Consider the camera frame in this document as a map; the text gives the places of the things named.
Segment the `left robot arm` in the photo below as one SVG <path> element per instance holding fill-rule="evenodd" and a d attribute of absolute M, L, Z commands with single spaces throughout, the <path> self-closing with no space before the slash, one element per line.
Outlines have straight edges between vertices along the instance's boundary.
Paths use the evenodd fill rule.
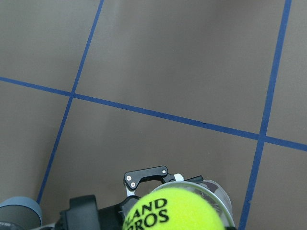
<path fill-rule="evenodd" d="M 40 205 L 24 196 L 11 197 L 0 204 L 0 228 L 2 230 L 119 230 L 124 218 L 140 197 L 135 195 L 139 184 L 160 181 L 162 185 L 178 182 L 180 187 L 201 194 L 202 176 L 184 179 L 179 173 L 170 174 L 166 166 L 130 171 L 124 174 L 123 183 L 127 197 L 120 203 L 98 209 L 94 195 L 72 198 L 69 208 L 59 213 L 56 223 L 43 225 Z"/>

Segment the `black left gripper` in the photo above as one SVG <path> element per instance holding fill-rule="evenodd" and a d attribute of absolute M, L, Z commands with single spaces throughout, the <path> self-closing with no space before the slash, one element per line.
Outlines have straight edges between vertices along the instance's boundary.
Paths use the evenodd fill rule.
<path fill-rule="evenodd" d="M 160 181 L 162 184 L 170 182 L 200 182 L 203 177 L 196 176 L 184 179 L 180 173 L 170 174 L 164 165 L 126 172 L 123 176 L 123 184 L 126 187 L 126 197 L 122 202 L 98 210 L 101 230 L 121 230 L 125 217 L 140 197 L 134 196 L 140 183 L 148 181 Z"/>

